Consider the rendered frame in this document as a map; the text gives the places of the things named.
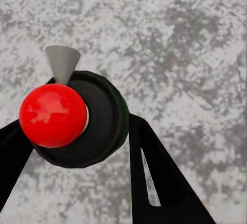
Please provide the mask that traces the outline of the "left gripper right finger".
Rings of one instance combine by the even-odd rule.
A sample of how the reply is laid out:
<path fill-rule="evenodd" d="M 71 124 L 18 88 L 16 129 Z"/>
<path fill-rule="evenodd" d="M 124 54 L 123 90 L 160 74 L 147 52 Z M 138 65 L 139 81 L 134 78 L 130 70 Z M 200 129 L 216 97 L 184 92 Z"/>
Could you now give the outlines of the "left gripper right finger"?
<path fill-rule="evenodd" d="M 150 124 L 129 114 L 133 224 L 216 224 Z M 143 149 L 161 206 L 149 203 Z"/>

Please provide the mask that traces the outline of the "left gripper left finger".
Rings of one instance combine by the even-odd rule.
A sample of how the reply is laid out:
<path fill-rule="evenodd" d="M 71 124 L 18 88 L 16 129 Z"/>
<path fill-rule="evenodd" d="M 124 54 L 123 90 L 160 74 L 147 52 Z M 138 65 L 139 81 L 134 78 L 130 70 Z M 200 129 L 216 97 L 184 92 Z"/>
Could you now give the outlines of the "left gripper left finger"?
<path fill-rule="evenodd" d="M 19 119 L 0 129 L 0 213 L 33 148 Z"/>

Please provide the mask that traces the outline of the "insectifuge atomizer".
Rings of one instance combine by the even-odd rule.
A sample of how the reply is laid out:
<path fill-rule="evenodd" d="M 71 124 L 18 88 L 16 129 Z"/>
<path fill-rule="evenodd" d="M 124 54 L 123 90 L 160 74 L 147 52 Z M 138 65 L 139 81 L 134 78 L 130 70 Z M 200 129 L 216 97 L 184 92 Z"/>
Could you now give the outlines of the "insectifuge atomizer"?
<path fill-rule="evenodd" d="M 75 71 L 82 54 L 45 48 L 53 77 L 22 102 L 19 121 L 37 153 L 52 165 L 86 168 L 104 161 L 129 141 L 129 108 L 105 77 Z"/>

